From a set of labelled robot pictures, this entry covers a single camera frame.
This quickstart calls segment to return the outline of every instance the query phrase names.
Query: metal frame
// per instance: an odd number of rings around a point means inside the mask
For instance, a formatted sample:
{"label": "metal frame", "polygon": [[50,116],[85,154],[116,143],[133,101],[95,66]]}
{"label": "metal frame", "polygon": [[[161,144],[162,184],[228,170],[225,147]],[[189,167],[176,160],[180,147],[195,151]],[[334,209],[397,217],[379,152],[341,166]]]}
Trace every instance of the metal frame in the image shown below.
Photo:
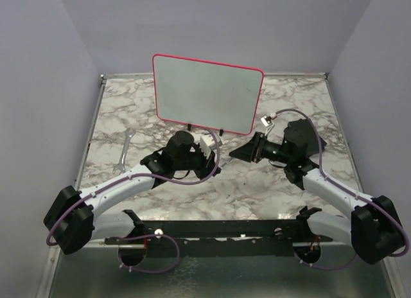
{"label": "metal frame", "polygon": [[[331,94],[331,89],[329,87],[329,82],[328,82],[328,74],[326,73],[265,73],[265,75],[267,76],[278,76],[280,78],[322,78],[325,80],[327,89],[328,89],[328,93],[330,95],[331,98],[331,102],[333,104],[333,108],[335,111],[335,114],[337,116],[337,121],[338,123],[341,125],[341,120],[340,117],[338,115],[338,111],[337,108],[335,106],[335,101],[333,99],[333,96]],[[94,116],[93,116],[93,121],[90,127],[90,131],[89,131],[89,135],[87,138],[87,143],[85,145],[85,149],[83,151],[83,157],[82,157],[82,163],[80,165],[80,169],[75,181],[75,188],[78,189],[78,187],[80,186],[81,183],[81,179],[82,179],[82,175],[83,175],[83,169],[85,166],[85,161],[87,160],[87,154],[89,152],[89,147],[90,147],[90,143],[91,143],[91,139],[92,139],[92,134],[94,132],[94,127],[96,125],[96,121],[97,121],[97,117],[98,117],[98,111],[100,109],[100,104],[101,104],[101,99],[103,98],[103,93],[104,93],[104,89],[105,89],[105,84],[107,82],[108,79],[113,79],[113,78],[138,78],[138,79],[148,79],[148,78],[152,78],[153,74],[152,73],[139,73],[139,74],[103,74],[101,76],[102,78],[102,82],[101,82],[101,87],[100,87],[100,94],[98,96],[98,103],[96,105],[96,108],[94,110]],[[347,149],[348,155],[349,155],[349,159],[351,161],[351,165],[353,167],[353,171],[354,171],[354,176],[355,179],[357,181],[359,190],[362,192],[362,186],[361,186],[361,181],[360,178],[358,176],[358,172],[355,166],[355,161],[353,159],[353,155],[351,153],[350,147],[347,143],[347,139],[345,137],[345,133],[344,133],[344,129],[341,127],[340,128],[341,133],[343,135],[343,139],[344,139],[344,144],[345,147]],[[294,245],[306,245],[307,243],[297,243]],[[335,245],[338,244],[338,242],[336,243],[326,243],[327,245]],[[118,245],[106,245],[103,241],[92,241],[89,242],[85,247],[118,247]],[[122,248],[126,248],[126,247],[130,247],[130,248],[141,248],[142,245],[124,245],[122,246]],[[42,278],[40,280],[40,286],[39,286],[39,290],[37,292],[36,298],[45,298],[45,297],[49,297],[50,294],[50,290],[51,290],[51,285],[53,283],[53,278],[54,278],[54,274],[55,274],[55,270],[57,268],[57,263],[58,263],[58,259],[60,257],[60,249],[58,247],[51,247],[49,250],[49,254],[48,254],[48,258],[46,261],[46,265],[44,267],[44,271],[43,271],[43,275]],[[396,260],[394,258],[386,258],[384,259],[384,266],[387,272],[387,282],[390,283],[392,290],[394,292],[395,297],[397,298],[407,298],[406,292],[405,292],[405,288],[403,286],[403,282],[399,273],[399,268],[397,266]]]}

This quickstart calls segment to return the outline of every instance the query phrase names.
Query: floor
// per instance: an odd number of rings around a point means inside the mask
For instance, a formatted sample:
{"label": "floor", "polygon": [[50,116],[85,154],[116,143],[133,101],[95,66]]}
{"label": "floor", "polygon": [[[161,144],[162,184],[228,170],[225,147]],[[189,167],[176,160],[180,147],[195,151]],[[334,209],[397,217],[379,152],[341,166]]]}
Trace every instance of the floor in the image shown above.
{"label": "floor", "polygon": [[[279,78],[266,76],[249,136],[224,133],[222,136],[222,173],[197,186],[163,184],[140,193],[109,209],[116,213],[133,209],[143,220],[238,220],[293,218],[308,205],[340,214],[325,201],[290,184],[283,171],[267,161],[249,164],[231,160],[228,153],[245,144],[255,131],[264,131],[260,118],[284,108],[300,109],[309,115],[326,140],[324,169],[352,188],[358,188],[344,138],[324,79]],[[277,119],[270,140],[280,143],[288,121],[299,119],[289,114]],[[155,112],[153,79],[147,76],[107,80],[96,126],[85,162],[81,188],[113,178],[124,131],[137,130],[126,159],[126,169],[167,143],[184,125],[161,121]],[[199,138],[202,130],[193,130]]]}

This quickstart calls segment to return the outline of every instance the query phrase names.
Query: silver wrench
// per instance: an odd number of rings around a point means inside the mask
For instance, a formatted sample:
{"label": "silver wrench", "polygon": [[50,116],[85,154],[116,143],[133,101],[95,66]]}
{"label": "silver wrench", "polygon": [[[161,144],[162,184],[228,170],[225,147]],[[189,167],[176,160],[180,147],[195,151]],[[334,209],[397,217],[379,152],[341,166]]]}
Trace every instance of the silver wrench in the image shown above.
{"label": "silver wrench", "polygon": [[136,134],[136,131],[134,129],[127,128],[125,130],[125,134],[126,134],[126,140],[124,142],[123,150],[121,151],[120,160],[118,161],[118,164],[116,164],[113,167],[113,174],[117,170],[120,170],[120,174],[126,172],[125,164],[126,164],[127,150],[128,150],[128,146],[130,145],[131,138],[134,136],[134,134]]}

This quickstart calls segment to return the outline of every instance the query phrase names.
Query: white connector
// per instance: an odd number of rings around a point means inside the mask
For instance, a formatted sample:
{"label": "white connector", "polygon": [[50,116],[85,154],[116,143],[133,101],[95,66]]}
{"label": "white connector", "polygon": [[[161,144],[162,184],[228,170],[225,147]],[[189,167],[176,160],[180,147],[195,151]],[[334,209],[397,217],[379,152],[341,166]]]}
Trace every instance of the white connector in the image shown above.
{"label": "white connector", "polygon": [[[220,137],[216,135],[216,138],[217,138],[218,147],[222,146],[223,143]],[[214,149],[216,149],[216,143],[214,142],[214,139],[211,136],[211,134],[201,135],[200,147],[201,147],[201,150],[204,152],[205,157],[208,158],[211,155],[211,152]]]}

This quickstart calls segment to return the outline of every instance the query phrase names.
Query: wrench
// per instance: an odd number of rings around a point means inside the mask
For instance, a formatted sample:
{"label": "wrench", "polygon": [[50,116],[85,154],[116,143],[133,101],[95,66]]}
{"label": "wrench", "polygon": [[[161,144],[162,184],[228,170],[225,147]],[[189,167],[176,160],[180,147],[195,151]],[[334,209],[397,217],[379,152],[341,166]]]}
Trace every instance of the wrench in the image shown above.
{"label": "wrench", "polygon": [[126,140],[124,142],[123,150],[121,151],[120,160],[118,161],[118,164],[116,164],[113,167],[113,174],[117,170],[120,170],[120,174],[123,174],[126,172],[125,164],[126,164],[127,150],[128,150],[128,146],[130,145],[131,138],[134,136],[134,134],[136,134],[136,131],[134,129],[127,128],[125,130],[125,134],[126,134]]}

